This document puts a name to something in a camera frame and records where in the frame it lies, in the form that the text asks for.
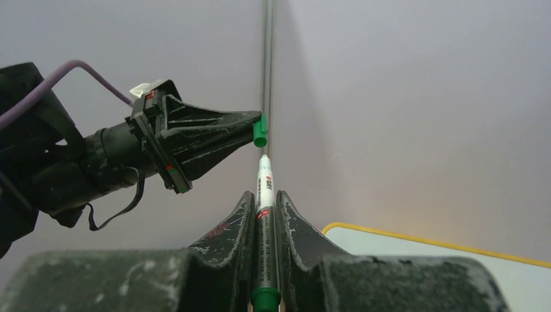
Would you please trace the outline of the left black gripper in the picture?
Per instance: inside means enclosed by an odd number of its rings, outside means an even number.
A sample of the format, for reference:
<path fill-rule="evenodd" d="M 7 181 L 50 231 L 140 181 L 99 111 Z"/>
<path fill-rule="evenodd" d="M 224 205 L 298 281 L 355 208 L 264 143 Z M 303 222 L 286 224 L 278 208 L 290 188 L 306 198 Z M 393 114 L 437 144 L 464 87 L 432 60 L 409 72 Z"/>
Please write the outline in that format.
<path fill-rule="evenodd" d="M 172 80 L 133 99 L 127 123 L 167 189 L 183 194 L 230 154 L 253 142 L 256 110 L 220 111 L 184 103 Z"/>

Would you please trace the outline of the green whiteboard marker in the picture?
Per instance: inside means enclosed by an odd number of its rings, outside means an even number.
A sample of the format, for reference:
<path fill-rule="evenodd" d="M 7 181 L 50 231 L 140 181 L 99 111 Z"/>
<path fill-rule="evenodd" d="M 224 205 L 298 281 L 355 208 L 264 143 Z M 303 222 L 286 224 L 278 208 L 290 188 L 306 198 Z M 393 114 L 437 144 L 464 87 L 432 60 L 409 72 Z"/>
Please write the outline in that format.
<path fill-rule="evenodd" d="M 253 281 L 250 303 L 253 311 L 280 311 L 278 245 L 276 235 L 276 192 L 271 160 L 259 159 L 255 211 Z"/>

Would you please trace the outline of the green marker cap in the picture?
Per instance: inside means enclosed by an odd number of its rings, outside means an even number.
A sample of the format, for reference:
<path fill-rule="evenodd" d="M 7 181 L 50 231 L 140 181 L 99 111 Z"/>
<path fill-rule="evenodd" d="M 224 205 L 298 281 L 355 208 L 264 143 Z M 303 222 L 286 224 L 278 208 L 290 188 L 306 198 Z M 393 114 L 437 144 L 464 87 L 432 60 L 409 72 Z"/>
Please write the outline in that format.
<path fill-rule="evenodd" d="M 257 148 L 263 148 L 268 143 L 268 119 L 264 113 L 253 125 L 253 143 Z"/>

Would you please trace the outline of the yellow-framed whiteboard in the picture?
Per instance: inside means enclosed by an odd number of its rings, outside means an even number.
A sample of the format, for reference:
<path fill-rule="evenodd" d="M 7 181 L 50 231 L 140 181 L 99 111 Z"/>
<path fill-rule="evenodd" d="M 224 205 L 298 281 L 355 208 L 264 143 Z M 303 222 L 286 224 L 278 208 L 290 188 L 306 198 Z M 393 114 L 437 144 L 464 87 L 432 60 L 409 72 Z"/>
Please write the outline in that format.
<path fill-rule="evenodd" d="M 331 265 L 347 311 L 549 311 L 550 263 L 335 222 Z"/>

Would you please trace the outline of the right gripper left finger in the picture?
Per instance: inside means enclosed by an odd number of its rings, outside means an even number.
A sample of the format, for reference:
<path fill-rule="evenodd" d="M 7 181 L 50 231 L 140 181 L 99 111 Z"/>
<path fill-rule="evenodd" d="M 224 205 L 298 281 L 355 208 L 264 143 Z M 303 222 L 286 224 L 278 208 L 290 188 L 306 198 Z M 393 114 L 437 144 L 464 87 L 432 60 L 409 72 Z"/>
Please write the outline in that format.
<path fill-rule="evenodd" d="M 43 252 L 20 266 L 2 311 L 246 311 L 255 198 L 243 193 L 186 248 Z"/>

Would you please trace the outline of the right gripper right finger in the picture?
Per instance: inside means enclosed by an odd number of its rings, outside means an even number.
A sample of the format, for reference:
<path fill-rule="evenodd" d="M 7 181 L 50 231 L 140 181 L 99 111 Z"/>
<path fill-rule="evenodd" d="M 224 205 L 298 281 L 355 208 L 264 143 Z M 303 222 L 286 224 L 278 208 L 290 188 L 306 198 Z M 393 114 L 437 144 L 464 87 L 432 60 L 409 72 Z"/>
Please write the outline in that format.
<path fill-rule="evenodd" d="M 280 283 L 289 311 L 509 311 L 497 281 L 467 257 L 352 255 L 276 195 Z"/>

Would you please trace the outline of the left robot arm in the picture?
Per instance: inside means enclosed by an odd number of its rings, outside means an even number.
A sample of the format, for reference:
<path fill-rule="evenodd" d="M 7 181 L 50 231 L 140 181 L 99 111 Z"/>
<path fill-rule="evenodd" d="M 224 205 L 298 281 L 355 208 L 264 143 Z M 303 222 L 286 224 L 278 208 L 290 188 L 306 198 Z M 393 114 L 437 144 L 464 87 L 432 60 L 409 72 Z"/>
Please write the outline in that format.
<path fill-rule="evenodd" d="M 140 84 L 124 102 L 132 111 L 117 125 L 82 136 L 53 87 L 79 60 L 42 77 L 32 62 L 1 69 L 1 253 L 30 234 L 39 213 L 72 228 L 84 208 L 136 187 L 126 211 L 158 175 L 178 194 L 246 144 L 262 122 L 256 110 L 224 112 L 183 102 L 169 79 Z"/>

